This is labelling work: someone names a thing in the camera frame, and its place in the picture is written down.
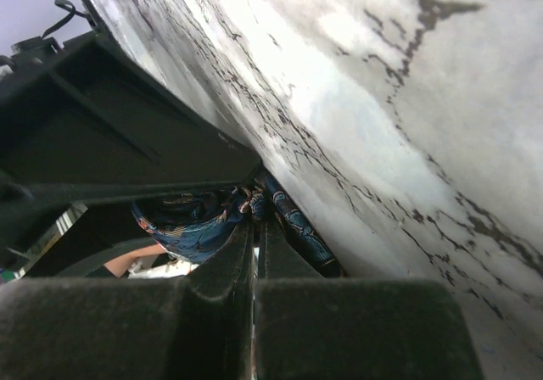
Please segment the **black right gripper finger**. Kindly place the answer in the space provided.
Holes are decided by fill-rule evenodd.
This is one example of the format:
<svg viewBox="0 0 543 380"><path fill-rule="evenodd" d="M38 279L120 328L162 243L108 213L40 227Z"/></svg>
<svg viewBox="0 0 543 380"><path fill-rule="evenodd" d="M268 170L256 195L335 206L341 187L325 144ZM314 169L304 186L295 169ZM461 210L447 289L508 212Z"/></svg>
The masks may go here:
<svg viewBox="0 0 543 380"><path fill-rule="evenodd" d="M237 226L186 277L4 285L2 378L250 378L253 232Z"/></svg>
<svg viewBox="0 0 543 380"><path fill-rule="evenodd" d="M1 206L154 197L248 181L260 156L194 113L111 41L30 39L2 58Z"/></svg>
<svg viewBox="0 0 543 380"><path fill-rule="evenodd" d="M427 280L326 278L260 230L255 284L260 379L480 379L461 309Z"/></svg>
<svg viewBox="0 0 543 380"><path fill-rule="evenodd" d="M136 223L129 204L106 204L86 210L53 246L31 263L27 251L38 245L63 208L8 223L8 269L25 269L28 277L84 277L105 262L154 244Z"/></svg>

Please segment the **navy floral tie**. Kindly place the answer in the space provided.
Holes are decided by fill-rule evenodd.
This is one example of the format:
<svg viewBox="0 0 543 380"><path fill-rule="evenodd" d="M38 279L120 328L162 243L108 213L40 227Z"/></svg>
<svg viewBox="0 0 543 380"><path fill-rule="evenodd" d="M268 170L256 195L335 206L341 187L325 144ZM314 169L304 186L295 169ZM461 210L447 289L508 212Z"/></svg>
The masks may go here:
<svg viewBox="0 0 543 380"><path fill-rule="evenodd" d="M268 172L246 185L138 200L132 203L132 214L166 253L199 265L218 251L238 224L260 225L273 217L291 247L321 275L343 275L324 240Z"/></svg>

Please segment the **person's bare forearm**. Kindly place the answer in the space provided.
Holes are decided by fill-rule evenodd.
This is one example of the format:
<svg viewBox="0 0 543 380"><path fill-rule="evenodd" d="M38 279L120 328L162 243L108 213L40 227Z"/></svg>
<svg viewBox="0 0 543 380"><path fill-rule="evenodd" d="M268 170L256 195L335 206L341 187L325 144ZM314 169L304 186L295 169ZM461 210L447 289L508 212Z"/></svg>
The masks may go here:
<svg viewBox="0 0 543 380"><path fill-rule="evenodd" d="M160 244L136 249L107 261L104 267L116 277L123 276L139 259L164 254L166 250Z"/></svg>

